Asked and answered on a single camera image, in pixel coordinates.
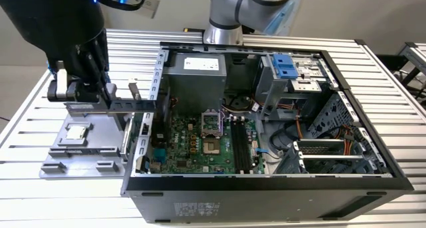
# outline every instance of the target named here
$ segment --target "motherboard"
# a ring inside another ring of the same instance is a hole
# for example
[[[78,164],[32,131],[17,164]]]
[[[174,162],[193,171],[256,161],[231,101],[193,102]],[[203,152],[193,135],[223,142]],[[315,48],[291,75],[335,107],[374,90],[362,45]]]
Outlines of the motherboard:
[[[165,149],[154,149],[151,173],[264,173],[262,157],[255,153],[259,142],[254,121],[231,121],[230,118],[223,119],[219,114],[217,117],[219,122],[210,114],[171,117],[167,146]],[[206,134],[205,130],[219,130],[221,135]]]

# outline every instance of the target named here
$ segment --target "blue drive bay latch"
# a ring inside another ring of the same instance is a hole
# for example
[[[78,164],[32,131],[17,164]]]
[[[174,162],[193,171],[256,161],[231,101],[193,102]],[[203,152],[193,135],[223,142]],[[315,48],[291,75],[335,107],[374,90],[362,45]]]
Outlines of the blue drive bay latch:
[[[278,78],[296,79],[299,73],[292,65],[291,57],[286,54],[274,54],[271,56],[271,64],[276,71]]]

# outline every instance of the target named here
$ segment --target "slotted metal table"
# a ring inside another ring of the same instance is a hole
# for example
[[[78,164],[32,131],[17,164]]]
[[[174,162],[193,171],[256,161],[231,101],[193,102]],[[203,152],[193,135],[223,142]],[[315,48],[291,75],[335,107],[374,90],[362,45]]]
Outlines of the slotted metal table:
[[[110,80],[131,98],[129,78],[149,93],[159,41],[202,42],[201,33],[107,31]],[[367,46],[354,40],[245,35],[247,46],[327,50],[415,191],[348,222],[179,224],[179,227],[426,227],[426,114]],[[41,162],[66,117],[45,97],[45,72],[0,134],[0,226],[141,226],[121,179],[42,180]]]

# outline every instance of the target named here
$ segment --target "power supply label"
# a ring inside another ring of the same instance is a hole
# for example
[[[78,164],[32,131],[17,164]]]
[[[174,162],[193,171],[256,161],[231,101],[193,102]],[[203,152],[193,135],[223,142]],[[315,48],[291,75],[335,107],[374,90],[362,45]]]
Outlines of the power supply label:
[[[217,216],[219,207],[219,202],[174,203],[174,211],[177,217]]]

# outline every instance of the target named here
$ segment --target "ram slot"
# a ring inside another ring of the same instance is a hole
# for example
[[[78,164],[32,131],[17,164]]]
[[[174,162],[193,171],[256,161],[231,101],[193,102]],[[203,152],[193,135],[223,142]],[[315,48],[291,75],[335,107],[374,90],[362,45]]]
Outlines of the ram slot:
[[[235,173],[242,172],[247,174],[250,172],[250,154],[247,149],[247,135],[242,121],[231,122],[230,137]]]

